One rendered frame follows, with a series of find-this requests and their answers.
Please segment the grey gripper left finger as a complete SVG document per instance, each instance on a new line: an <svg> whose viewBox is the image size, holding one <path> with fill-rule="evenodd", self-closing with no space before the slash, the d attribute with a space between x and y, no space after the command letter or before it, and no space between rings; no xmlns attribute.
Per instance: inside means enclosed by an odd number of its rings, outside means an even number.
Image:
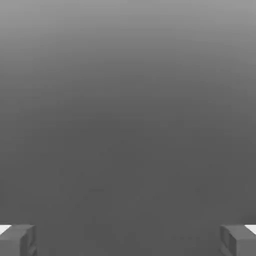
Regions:
<svg viewBox="0 0 256 256"><path fill-rule="evenodd" d="M38 256L37 227L0 224L0 256Z"/></svg>

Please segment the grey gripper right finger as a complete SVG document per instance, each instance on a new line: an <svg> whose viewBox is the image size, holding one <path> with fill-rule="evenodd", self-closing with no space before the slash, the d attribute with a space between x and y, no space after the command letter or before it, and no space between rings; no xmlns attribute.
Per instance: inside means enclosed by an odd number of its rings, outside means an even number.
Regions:
<svg viewBox="0 0 256 256"><path fill-rule="evenodd" d="M221 225L219 235L223 256L256 256L256 224Z"/></svg>

